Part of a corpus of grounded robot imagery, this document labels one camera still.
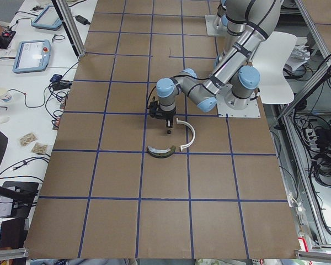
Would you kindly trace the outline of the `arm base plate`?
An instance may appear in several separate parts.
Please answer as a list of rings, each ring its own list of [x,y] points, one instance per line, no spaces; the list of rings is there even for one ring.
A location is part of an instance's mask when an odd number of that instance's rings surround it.
[[[227,34],[226,16],[205,15],[206,31],[208,36],[225,36]]]
[[[225,85],[216,95],[217,112],[220,118],[260,118],[255,92],[246,99],[239,99],[232,93],[232,85]]]

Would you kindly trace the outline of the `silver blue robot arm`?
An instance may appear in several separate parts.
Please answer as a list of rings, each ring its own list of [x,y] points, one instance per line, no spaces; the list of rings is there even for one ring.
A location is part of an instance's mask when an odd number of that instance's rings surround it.
[[[228,20],[226,18],[226,0],[220,0],[217,7],[217,16],[213,23],[216,30],[224,30],[227,28]]]
[[[209,112],[217,104],[216,96],[226,85],[227,105],[245,109],[260,81],[259,71],[245,65],[256,48],[273,33],[280,16],[281,1],[220,1],[214,29],[226,28],[226,44],[208,77],[200,79],[190,69],[161,78],[155,85],[157,98],[149,103],[149,115],[165,120],[172,128],[176,115],[175,98],[184,93],[201,111]]]

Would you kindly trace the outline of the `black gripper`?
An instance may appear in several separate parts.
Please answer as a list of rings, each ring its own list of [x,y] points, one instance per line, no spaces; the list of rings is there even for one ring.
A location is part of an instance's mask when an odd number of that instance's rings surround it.
[[[173,117],[176,115],[176,108],[165,111],[159,108],[156,111],[156,119],[166,120],[166,127],[169,129],[173,128]]]

